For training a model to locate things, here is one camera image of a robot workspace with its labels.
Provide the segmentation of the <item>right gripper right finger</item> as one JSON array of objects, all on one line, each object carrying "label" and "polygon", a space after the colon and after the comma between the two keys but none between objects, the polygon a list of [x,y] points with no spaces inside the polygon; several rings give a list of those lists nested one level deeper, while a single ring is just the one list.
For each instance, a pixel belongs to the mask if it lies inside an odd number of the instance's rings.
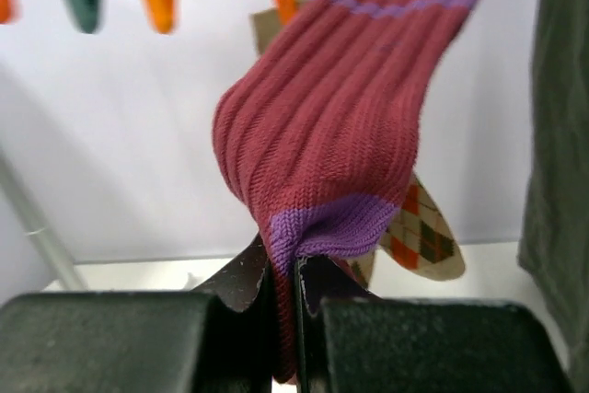
[{"label": "right gripper right finger", "polygon": [[380,298],[325,256],[299,260],[294,285],[300,392],[572,391],[524,306]]}]

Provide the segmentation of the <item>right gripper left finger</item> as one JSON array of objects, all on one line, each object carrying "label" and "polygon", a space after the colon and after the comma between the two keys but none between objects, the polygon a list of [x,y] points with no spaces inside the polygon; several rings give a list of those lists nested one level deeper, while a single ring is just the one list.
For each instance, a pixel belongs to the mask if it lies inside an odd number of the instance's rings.
[{"label": "right gripper left finger", "polygon": [[21,295],[1,309],[1,388],[268,392],[271,299],[259,238],[189,291]]}]

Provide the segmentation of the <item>argyle brown orange sock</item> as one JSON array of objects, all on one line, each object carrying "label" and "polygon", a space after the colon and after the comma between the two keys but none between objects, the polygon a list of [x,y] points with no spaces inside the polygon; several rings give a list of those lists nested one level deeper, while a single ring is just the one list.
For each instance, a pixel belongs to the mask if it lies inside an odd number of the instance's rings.
[{"label": "argyle brown orange sock", "polygon": [[[283,27],[277,8],[254,12],[249,20],[257,54],[262,55]],[[336,262],[367,288],[378,248],[402,268],[433,281],[455,280],[466,270],[460,247],[444,215],[414,172],[405,202],[377,247],[361,257]]]}]

